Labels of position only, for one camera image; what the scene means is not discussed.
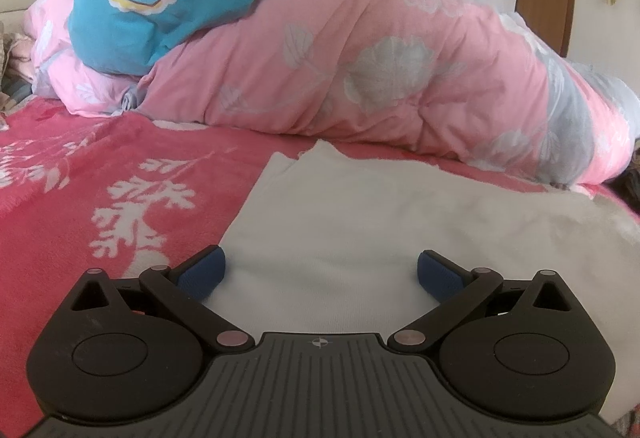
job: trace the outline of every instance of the rolled comforter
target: rolled comforter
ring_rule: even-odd
[[[470,0],[258,0],[139,91],[151,118],[380,142],[555,184],[616,176],[640,136],[623,82]]]

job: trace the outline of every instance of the red blanket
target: red blanket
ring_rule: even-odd
[[[81,118],[44,99],[8,123],[0,132],[0,430],[14,438],[41,417],[25,376],[29,350],[82,272],[99,267],[119,277],[175,265],[217,243],[270,156],[293,158],[314,141],[161,128],[135,113]],[[542,190],[395,148],[337,147],[352,158],[413,158],[514,190]]]

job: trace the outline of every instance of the white towel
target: white towel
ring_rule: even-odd
[[[257,339],[386,339],[436,306],[416,277],[427,248],[510,279],[557,270],[616,356],[602,416],[613,422],[640,400],[640,230],[603,198],[510,192],[319,142],[297,161],[273,155],[221,246],[227,276],[206,304]]]

